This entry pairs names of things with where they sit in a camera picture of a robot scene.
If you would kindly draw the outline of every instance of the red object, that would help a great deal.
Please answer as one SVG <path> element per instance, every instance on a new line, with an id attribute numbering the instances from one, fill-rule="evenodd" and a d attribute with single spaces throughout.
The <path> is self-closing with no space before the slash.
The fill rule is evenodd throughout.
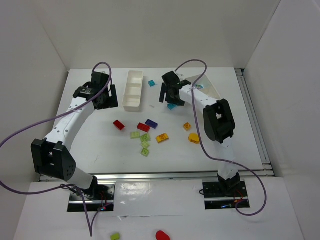
<path id="1" fill-rule="evenodd" d="M 150 127 L 148 125 L 145 125 L 141 122 L 139 122 L 138 126 L 136 127 L 137 129 L 141 130 L 141 131 L 144 131 L 144 132 L 149 132 L 150 130 Z"/>
<path id="2" fill-rule="evenodd" d="M 125 128 L 125 125 L 123 125 L 120 121 L 116 120 L 114 123 L 113 123 L 119 130 L 122 130 Z"/>
<path id="3" fill-rule="evenodd" d="M 155 238 L 156 240 L 170 240 L 170 237 L 167 234 L 165 234 L 163 231 L 158 231 L 155 234 Z"/>

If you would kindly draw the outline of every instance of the orange block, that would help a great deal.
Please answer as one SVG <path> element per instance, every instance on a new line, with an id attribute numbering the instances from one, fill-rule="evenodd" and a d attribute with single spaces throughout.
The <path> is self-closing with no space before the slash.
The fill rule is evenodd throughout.
<path id="1" fill-rule="evenodd" d="M 183 125 L 183 128 L 185 129 L 185 130 L 187 130 L 187 131 L 189 131 L 189 129 L 191 128 L 191 125 L 190 125 L 190 123 L 185 123 L 184 125 Z"/>
<path id="2" fill-rule="evenodd" d="M 198 144 L 200 142 L 199 136 L 196 133 L 190 133 L 189 135 L 189 141 L 194 143 L 194 144 Z"/>
<path id="3" fill-rule="evenodd" d="M 168 137 L 168 135 L 166 133 L 164 133 L 164 134 L 161 134 L 161 135 L 157 136 L 155 139 L 159 144 L 159 143 L 161 143 L 161 142 L 163 142 L 165 140 L 168 140 L 169 137 Z"/>

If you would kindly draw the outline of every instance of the green cube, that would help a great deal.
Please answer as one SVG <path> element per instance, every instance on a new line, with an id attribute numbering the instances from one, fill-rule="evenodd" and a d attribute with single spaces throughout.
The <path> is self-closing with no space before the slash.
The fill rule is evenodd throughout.
<path id="1" fill-rule="evenodd" d="M 140 138 L 140 132 L 138 132 L 138 131 L 132 131 L 132 132 L 130 132 L 130 138 L 131 138 L 131 139 L 138 139 L 138 138 Z"/>
<path id="2" fill-rule="evenodd" d="M 149 133 L 146 133 L 146 134 L 143 134 L 143 135 L 140 137 L 140 140 L 141 140 L 142 143 L 143 143 L 144 141 L 149 142 L 149 141 L 151 141 L 151 137 L 150 137 Z"/>
<path id="3" fill-rule="evenodd" d="M 113 235 L 110 236 L 111 240 L 119 240 L 120 239 L 120 234 L 117 232 Z"/>
<path id="4" fill-rule="evenodd" d="M 141 146 L 142 146 L 144 149 L 147 149 L 147 148 L 150 146 L 150 144 L 149 144 L 147 141 L 143 141 L 143 142 L 141 143 Z"/>
<path id="5" fill-rule="evenodd" d="M 141 154 L 145 157 L 147 157 L 149 155 L 149 150 L 148 149 L 142 149 Z"/>

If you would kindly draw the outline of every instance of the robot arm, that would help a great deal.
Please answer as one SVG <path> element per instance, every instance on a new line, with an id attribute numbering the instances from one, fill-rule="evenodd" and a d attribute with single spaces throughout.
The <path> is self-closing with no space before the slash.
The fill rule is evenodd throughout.
<path id="1" fill-rule="evenodd" d="M 173 71 L 163 75 L 162 79 L 161 103 L 165 100 L 178 106 L 184 106 L 185 102 L 193 104 L 191 82 L 180 79 Z M 233 161 L 232 137 L 236 124 L 228 101 L 212 98 L 196 88 L 193 89 L 193 95 L 195 108 L 203 113 L 204 131 L 213 141 L 216 155 L 220 159 Z M 240 175 L 233 164 L 220 162 L 218 179 L 222 188 L 228 191 L 240 182 Z"/>
<path id="2" fill-rule="evenodd" d="M 72 143 L 87 118 L 100 109 L 118 107 L 115 85 L 110 86 L 94 101 L 75 111 L 74 109 L 93 98 L 107 84 L 109 76 L 93 72 L 91 82 L 79 87 L 68 108 L 72 113 L 63 117 L 44 139 L 35 139 L 31 144 L 34 169 L 37 173 L 61 179 L 81 188 L 91 197 L 104 191 L 95 176 L 85 173 L 78 167 L 70 154 Z"/>

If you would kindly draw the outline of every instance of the white wall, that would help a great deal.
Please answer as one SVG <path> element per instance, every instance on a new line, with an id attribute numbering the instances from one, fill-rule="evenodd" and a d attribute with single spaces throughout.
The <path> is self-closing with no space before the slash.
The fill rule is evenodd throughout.
<path id="1" fill-rule="evenodd" d="M 69 69 L 244 68 L 280 0 L 32 0 Z"/>
<path id="2" fill-rule="evenodd" d="M 319 69 L 319 6 L 282 0 L 244 76 L 271 162 L 285 178 L 306 240 L 319 239 Z"/>
<path id="3" fill-rule="evenodd" d="M 0 139 L 54 116 L 67 71 L 40 21 L 24 0 L 1 0 L 0 7 Z M 52 123 L 23 133 L 0 150 L 0 179 L 28 191 L 35 179 L 30 145 Z M 0 234 L 14 238 L 25 197 L 0 187 Z"/>

